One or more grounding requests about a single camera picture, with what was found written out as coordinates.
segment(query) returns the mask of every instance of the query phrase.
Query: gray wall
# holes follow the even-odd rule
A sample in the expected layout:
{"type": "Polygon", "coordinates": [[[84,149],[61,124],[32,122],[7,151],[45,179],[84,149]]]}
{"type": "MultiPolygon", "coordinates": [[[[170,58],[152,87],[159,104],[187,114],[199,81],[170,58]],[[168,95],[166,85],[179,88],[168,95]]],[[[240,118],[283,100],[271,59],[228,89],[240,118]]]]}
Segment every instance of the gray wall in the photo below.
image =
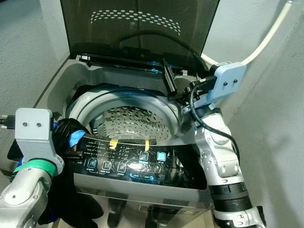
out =
{"type": "MultiPolygon", "coordinates": [[[[222,0],[204,52],[217,61],[243,60],[267,33],[284,2],[222,0]]],[[[299,122],[303,118],[298,119],[303,102],[296,103],[301,97],[301,91],[296,94],[296,90],[300,90],[302,84],[284,78],[300,75],[299,67],[289,65],[301,57],[299,47],[304,35],[293,31],[300,32],[298,27],[294,29],[294,24],[303,12],[303,2],[296,0],[271,43],[248,67],[239,91],[220,104],[240,144],[247,186],[254,203],[266,206],[269,227],[301,227],[303,223],[299,218],[299,213],[303,213],[300,204],[303,197],[298,195],[303,185],[299,175],[303,171],[302,164],[297,164],[302,158],[297,156],[301,147],[296,144],[297,137],[303,133],[300,128],[303,122],[299,122]],[[297,112],[287,111],[296,105],[297,112]],[[296,190],[298,194],[288,194],[296,190]],[[292,225],[286,225],[283,219],[292,225]]],[[[59,0],[0,3],[0,114],[13,114],[18,107],[31,107],[67,56],[59,0]]],[[[1,130],[0,148],[6,136],[7,131],[1,130]]],[[[0,189],[5,184],[0,176],[0,189]]]]}
{"type": "Polygon", "coordinates": [[[251,198],[268,227],[302,228],[304,14],[229,126],[251,198]]]}

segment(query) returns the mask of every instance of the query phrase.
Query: tinted glass lid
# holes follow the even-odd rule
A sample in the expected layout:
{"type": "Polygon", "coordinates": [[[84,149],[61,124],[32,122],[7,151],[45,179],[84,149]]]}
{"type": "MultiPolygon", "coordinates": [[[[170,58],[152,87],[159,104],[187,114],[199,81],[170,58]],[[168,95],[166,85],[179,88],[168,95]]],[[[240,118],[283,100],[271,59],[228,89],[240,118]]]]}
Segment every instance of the tinted glass lid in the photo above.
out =
{"type": "Polygon", "coordinates": [[[77,54],[192,68],[219,0],[61,0],[72,57],[77,54]]]}

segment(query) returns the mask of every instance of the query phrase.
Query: white cable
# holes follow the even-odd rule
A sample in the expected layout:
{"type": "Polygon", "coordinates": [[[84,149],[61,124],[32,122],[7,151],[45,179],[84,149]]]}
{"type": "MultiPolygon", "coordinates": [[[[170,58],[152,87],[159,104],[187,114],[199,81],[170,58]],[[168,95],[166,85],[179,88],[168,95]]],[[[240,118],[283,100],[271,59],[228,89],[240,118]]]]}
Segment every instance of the white cable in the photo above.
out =
{"type": "MultiPolygon", "coordinates": [[[[278,28],[282,24],[284,18],[286,17],[287,13],[289,12],[289,10],[290,10],[294,1],[295,0],[288,0],[285,3],[284,7],[282,8],[279,16],[275,20],[275,22],[274,22],[273,26],[271,27],[270,31],[268,32],[268,34],[265,36],[265,38],[260,43],[260,45],[255,49],[255,51],[252,52],[250,56],[248,56],[246,59],[244,59],[241,62],[242,64],[244,64],[244,65],[249,64],[252,60],[254,60],[263,51],[263,49],[267,46],[267,44],[269,43],[271,38],[274,36],[276,31],[278,30],[278,28]]],[[[201,54],[201,57],[209,65],[214,65],[214,64],[218,63],[217,61],[213,60],[212,58],[206,56],[204,53],[201,54]]]]}

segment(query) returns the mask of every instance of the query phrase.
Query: control panel button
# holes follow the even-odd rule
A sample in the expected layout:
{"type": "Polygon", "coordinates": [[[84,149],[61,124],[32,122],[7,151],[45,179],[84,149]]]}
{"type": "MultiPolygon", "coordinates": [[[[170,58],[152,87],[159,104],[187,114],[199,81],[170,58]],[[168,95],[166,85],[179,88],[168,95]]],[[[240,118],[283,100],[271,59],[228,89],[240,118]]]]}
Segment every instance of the control panel button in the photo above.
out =
{"type": "Polygon", "coordinates": [[[117,171],[118,172],[125,172],[126,167],[127,167],[126,164],[119,163],[118,167],[117,167],[117,171]]]}
{"type": "Polygon", "coordinates": [[[149,153],[146,151],[141,151],[139,154],[139,160],[147,161],[149,157],[149,153]]]}
{"type": "Polygon", "coordinates": [[[111,168],[111,162],[110,161],[104,161],[103,163],[103,170],[110,170],[111,168]]]}
{"type": "Polygon", "coordinates": [[[167,157],[167,155],[166,155],[166,153],[165,152],[157,152],[157,160],[158,161],[166,161],[166,157],[167,157]]]}
{"type": "Polygon", "coordinates": [[[87,167],[94,169],[97,165],[97,160],[96,159],[89,159],[89,161],[87,162],[87,167]]]}

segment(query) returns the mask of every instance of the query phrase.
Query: black glove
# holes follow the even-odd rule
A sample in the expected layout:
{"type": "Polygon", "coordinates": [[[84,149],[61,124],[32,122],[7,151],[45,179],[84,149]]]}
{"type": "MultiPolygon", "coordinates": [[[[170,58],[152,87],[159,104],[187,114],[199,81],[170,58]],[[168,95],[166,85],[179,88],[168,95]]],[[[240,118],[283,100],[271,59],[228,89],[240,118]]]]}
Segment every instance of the black glove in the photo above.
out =
{"type": "MultiPolygon", "coordinates": [[[[63,119],[58,123],[53,132],[53,143],[59,155],[70,150],[69,140],[72,133],[78,130],[89,133],[75,119],[63,119]]],[[[75,228],[98,228],[92,219],[101,217],[104,212],[93,197],[76,192],[73,170],[74,162],[65,159],[62,173],[52,180],[47,208],[38,221],[40,225],[52,222],[52,213],[54,213],[75,228]]]]}

